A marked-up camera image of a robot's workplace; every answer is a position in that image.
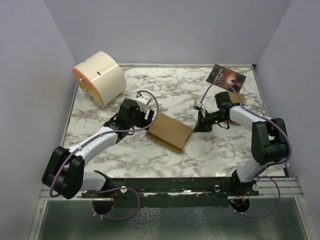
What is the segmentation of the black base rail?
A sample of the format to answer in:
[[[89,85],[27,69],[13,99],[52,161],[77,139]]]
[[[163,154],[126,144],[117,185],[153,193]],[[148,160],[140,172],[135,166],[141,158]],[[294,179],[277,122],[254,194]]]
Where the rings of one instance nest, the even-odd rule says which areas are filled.
[[[165,177],[165,178],[111,178],[105,189],[110,193],[89,190],[84,199],[113,200],[117,208],[133,208],[140,200],[142,208],[227,207],[228,197],[258,196],[255,182],[233,186],[232,177]],[[122,193],[119,187],[127,187]]]

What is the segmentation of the small folded cardboard box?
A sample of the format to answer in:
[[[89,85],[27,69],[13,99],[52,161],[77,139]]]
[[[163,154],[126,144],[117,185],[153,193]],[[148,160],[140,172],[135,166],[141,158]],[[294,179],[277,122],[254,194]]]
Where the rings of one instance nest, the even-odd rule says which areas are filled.
[[[245,103],[245,95],[242,93],[228,92],[229,98],[233,104]]]

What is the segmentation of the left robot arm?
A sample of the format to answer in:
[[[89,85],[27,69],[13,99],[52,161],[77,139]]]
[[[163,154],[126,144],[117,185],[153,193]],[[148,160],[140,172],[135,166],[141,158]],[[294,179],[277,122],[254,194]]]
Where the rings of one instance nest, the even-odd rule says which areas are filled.
[[[154,110],[148,110],[151,97],[143,94],[125,99],[118,112],[102,128],[70,148],[56,147],[42,176],[52,198],[73,198],[77,193],[90,191],[103,198],[111,190],[109,177],[95,170],[86,173],[85,166],[101,152],[118,144],[135,132],[148,130],[154,122]]]

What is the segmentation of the dark book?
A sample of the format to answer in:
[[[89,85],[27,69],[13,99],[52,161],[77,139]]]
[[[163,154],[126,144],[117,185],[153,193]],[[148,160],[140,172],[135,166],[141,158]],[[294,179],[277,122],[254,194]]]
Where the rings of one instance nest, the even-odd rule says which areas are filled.
[[[206,81],[210,84],[214,82],[224,82],[217,84],[217,86],[228,91],[233,91],[229,87],[231,86],[236,92],[239,93],[245,82],[245,79],[245,75],[242,75],[224,66],[215,64]]]

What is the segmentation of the cream cylindrical drum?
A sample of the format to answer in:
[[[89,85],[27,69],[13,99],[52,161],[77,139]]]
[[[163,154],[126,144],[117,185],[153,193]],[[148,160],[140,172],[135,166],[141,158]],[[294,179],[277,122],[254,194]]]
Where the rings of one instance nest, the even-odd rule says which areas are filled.
[[[87,97],[101,108],[127,88],[121,67],[103,51],[95,53],[74,66],[72,74]]]

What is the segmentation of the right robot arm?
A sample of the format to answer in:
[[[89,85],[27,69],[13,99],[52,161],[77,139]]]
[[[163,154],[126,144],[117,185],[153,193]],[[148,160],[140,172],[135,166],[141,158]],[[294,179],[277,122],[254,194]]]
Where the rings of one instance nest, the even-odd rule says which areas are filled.
[[[195,100],[193,108],[198,110],[195,133],[209,133],[214,125],[235,122],[251,132],[251,158],[235,170],[230,178],[229,189],[240,196],[252,186],[268,167],[279,165],[291,154],[286,125],[281,118],[268,118],[249,110],[242,101],[232,101],[230,92],[216,94],[218,110],[205,110],[203,100]]]

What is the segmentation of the brown cardboard box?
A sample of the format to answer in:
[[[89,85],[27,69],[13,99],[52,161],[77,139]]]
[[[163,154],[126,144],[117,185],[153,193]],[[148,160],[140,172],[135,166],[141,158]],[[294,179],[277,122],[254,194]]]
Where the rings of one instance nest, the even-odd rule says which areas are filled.
[[[158,144],[181,154],[192,133],[192,127],[160,113],[146,135]]]

